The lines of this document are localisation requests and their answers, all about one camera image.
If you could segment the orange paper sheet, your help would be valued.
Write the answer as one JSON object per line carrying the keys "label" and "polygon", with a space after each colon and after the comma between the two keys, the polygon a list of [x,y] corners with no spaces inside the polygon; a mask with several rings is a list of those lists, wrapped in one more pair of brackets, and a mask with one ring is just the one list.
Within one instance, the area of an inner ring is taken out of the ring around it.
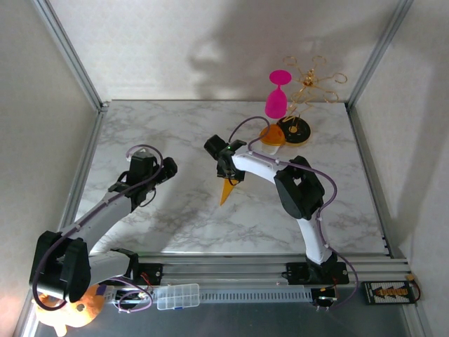
{"label": "orange paper sheet", "polygon": [[222,186],[222,194],[220,197],[220,206],[222,206],[226,202],[226,200],[229,197],[229,195],[231,194],[232,190],[238,183],[239,182],[234,179],[230,179],[230,178],[224,179],[223,186]]}

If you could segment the white cup with orange lid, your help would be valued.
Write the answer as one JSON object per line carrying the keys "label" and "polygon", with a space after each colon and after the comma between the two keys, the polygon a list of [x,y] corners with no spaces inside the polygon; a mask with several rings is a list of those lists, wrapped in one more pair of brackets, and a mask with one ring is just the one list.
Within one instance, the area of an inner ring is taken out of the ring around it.
{"label": "white cup with orange lid", "polygon": [[262,151],[275,155],[278,150],[285,145],[286,137],[280,126],[270,124],[260,132],[260,142],[262,143]]}

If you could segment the pink wine glass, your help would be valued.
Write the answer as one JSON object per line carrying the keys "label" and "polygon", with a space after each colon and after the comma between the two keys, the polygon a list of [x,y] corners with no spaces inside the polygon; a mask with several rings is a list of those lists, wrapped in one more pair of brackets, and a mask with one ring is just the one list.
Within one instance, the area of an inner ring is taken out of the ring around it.
{"label": "pink wine glass", "polygon": [[288,99],[283,86],[289,84],[292,75],[286,70],[274,70],[269,75],[269,80],[276,88],[267,96],[265,114],[271,119],[280,119],[286,115]]}

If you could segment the small controller board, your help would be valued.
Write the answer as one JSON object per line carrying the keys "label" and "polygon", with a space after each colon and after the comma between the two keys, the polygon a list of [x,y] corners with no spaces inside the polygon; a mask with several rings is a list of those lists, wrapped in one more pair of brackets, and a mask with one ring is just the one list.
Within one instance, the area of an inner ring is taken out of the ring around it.
{"label": "small controller board", "polygon": [[143,307],[154,300],[154,290],[138,291],[138,290],[118,290],[115,295],[115,306],[123,308]]}
{"label": "small controller board", "polygon": [[312,305],[315,307],[330,308],[338,301],[337,287],[327,286],[311,289]]}

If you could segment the clear plastic organizer box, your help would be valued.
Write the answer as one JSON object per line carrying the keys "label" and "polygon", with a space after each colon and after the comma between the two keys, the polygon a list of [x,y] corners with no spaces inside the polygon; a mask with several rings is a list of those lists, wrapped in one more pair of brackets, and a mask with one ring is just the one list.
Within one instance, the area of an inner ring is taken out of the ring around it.
{"label": "clear plastic organizer box", "polygon": [[162,286],[156,291],[156,298],[160,311],[195,308],[200,304],[199,285]]}

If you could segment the orange plush toy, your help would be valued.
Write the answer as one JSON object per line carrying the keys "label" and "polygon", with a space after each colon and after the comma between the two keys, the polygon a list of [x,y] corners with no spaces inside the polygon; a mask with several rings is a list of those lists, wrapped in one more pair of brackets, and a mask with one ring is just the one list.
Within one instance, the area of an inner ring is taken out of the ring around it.
{"label": "orange plush toy", "polygon": [[59,310],[49,311],[39,307],[33,300],[37,319],[53,327],[57,337],[67,334],[67,327],[80,328],[90,324],[102,311],[105,304],[106,285],[93,285],[76,302],[66,303]]}

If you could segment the black power distribution board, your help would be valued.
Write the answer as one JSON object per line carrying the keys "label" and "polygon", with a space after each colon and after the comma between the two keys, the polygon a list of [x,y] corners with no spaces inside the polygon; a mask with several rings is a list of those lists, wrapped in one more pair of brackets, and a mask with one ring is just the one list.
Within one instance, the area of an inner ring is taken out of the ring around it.
{"label": "black power distribution board", "polygon": [[409,281],[362,282],[367,305],[412,305],[415,293]]}

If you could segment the aluminium side rail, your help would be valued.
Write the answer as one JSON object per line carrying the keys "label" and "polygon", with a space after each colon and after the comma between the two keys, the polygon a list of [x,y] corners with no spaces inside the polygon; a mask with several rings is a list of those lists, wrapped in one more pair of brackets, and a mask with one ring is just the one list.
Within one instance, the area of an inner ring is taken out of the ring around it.
{"label": "aluminium side rail", "polygon": [[88,173],[91,169],[98,139],[100,137],[102,125],[109,110],[109,106],[110,102],[103,102],[101,108],[96,112],[93,127],[88,134],[86,144],[81,153],[79,165],[76,168],[75,176],[69,189],[69,194],[62,212],[60,224],[58,225],[58,232],[62,232],[76,220],[77,211],[81,203]]}
{"label": "aluminium side rail", "polygon": [[387,200],[381,186],[380,177],[378,175],[375,161],[371,154],[368,139],[366,138],[363,130],[358,112],[355,107],[349,107],[348,104],[346,104],[345,107],[389,255],[392,258],[406,258],[401,250],[401,243],[395,233],[394,223],[388,209]]}

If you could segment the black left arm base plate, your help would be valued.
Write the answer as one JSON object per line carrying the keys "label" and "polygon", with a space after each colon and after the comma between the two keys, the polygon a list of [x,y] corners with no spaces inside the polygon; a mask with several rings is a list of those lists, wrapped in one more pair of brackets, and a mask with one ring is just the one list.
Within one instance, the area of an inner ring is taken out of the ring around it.
{"label": "black left arm base plate", "polygon": [[132,263],[124,269],[120,269],[115,277],[123,277],[126,281],[139,286],[159,286],[163,276],[163,264],[160,263]]}

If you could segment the aluminium mounting rail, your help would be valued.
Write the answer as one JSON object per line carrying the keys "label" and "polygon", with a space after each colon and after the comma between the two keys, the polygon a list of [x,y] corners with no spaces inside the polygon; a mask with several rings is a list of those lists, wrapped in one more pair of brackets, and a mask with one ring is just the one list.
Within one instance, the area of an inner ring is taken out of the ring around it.
{"label": "aluminium mounting rail", "polygon": [[[352,256],[347,265],[349,283],[395,281],[410,274],[404,259],[386,256]],[[306,263],[301,255],[280,256],[189,256],[159,255],[139,258],[139,263],[163,264],[162,285],[199,283],[204,286],[257,286],[280,282],[287,263]]]}

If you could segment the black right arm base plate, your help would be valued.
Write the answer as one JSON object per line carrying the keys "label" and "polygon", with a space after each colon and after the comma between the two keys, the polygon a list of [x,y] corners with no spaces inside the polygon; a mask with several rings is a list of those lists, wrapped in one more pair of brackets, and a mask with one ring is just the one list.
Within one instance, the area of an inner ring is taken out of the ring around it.
{"label": "black right arm base plate", "polygon": [[314,263],[287,263],[281,276],[289,285],[333,285],[348,284],[347,265],[336,262],[332,266],[321,266]]}

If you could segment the aluminium frame post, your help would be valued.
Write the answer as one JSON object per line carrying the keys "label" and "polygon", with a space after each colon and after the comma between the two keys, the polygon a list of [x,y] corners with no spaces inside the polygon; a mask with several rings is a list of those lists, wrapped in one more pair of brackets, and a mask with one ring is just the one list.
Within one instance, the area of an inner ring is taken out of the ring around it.
{"label": "aluminium frame post", "polygon": [[61,52],[67,66],[70,68],[91,106],[98,113],[106,112],[108,104],[105,103],[98,94],[98,91],[89,77],[86,68],[83,66],[81,59],[71,43],[55,9],[50,3],[50,0],[30,1],[42,19],[46,29],[50,33],[58,50]]}
{"label": "aluminium frame post", "polygon": [[349,114],[356,106],[363,92],[365,91],[369,81],[380,64],[384,54],[386,53],[390,43],[393,41],[399,27],[404,21],[408,11],[410,10],[414,0],[398,0],[396,7],[382,30],[372,53],[365,63],[347,101],[345,107]]}

